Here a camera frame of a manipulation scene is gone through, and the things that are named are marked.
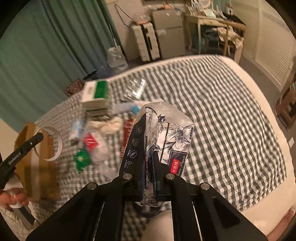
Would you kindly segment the left hand with white cloth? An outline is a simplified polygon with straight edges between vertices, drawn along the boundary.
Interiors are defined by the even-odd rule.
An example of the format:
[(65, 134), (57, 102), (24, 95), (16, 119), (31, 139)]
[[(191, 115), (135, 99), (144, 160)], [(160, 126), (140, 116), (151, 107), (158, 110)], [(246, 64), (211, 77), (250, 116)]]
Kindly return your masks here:
[(10, 205), (15, 205), (17, 203), (21, 203), (24, 206), (29, 205), (29, 199), (27, 198), (26, 192), (21, 187), (13, 188), (13, 195), (10, 195), (8, 192), (1, 190), (1, 207), (12, 211)]

